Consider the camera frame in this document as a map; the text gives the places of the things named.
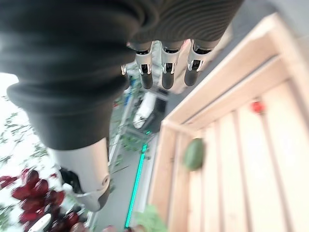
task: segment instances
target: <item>wooden slat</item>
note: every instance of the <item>wooden slat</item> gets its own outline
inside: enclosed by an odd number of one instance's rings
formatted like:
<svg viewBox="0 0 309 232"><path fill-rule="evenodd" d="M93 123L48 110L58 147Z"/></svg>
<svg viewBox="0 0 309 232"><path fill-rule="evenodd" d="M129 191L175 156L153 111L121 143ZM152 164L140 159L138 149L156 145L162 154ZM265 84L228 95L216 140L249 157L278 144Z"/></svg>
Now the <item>wooden slat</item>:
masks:
<svg viewBox="0 0 309 232"><path fill-rule="evenodd" d="M225 228L229 232L247 232L238 143L231 113L219 120L219 128Z"/></svg>
<svg viewBox="0 0 309 232"><path fill-rule="evenodd" d="M191 137L186 134L179 133L177 136L169 207L169 231L186 232L188 227L189 171L183 165L183 155L190 141Z"/></svg>
<svg viewBox="0 0 309 232"><path fill-rule="evenodd" d="M176 132L164 125L161 126L148 203L157 207L165 223L168 219L175 142Z"/></svg>
<svg viewBox="0 0 309 232"><path fill-rule="evenodd" d="M238 116L252 230L285 232L278 185L261 116L251 110L251 103L241 107Z"/></svg>
<svg viewBox="0 0 309 232"><path fill-rule="evenodd" d="M176 123L185 122L195 112L220 96L251 73L276 50L257 26L239 45L167 116Z"/></svg>
<svg viewBox="0 0 309 232"><path fill-rule="evenodd" d="M201 232L201 175L201 170L190 173L188 232Z"/></svg>
<svg viewBox="0 0 309 232"><path fill-rule="evenodd" d="M271 25L273 29L269 34L273 44L280 53L290 76L298 88L309 115L309 66L299 51L298 44L292 37L287 26L280 19L278 14L272 14L264 19L265 23Z"/></svg>
<svg viewBox="0 0 309 232"><path fill-rule="evenodd" d="M189 127L189 126L185 126L185 125L180 125L178 123L174 123L173 121L168 121L166 119L164 119L162 121L162 125L166 125L167 127L175 130L175 131L178 131L178 132L181 132L181 133L185 133L189 136L195 136L196 134L196 130L194 130L193 128Z"/></svg>
<svg viewBox="0 0 309 232"><path fill-rule="evenodd" d="M247 79L213 102L186 125L199 129L240 107L250 99L287 79L288 72L279 57L271 59Z"/></svg>
<svg viewBox="0 0 309 232"><path fill-rule="evenodd" d="M309 231L309 132L287 83L262 96L295 232Z"/></svg>
<svg viewBox="0 0 309 232"><path fill-rule="evenodd" d="M204 232L220 232L217 143L214 123L205 131L206 153L202 170L202 227Z"/></svg>

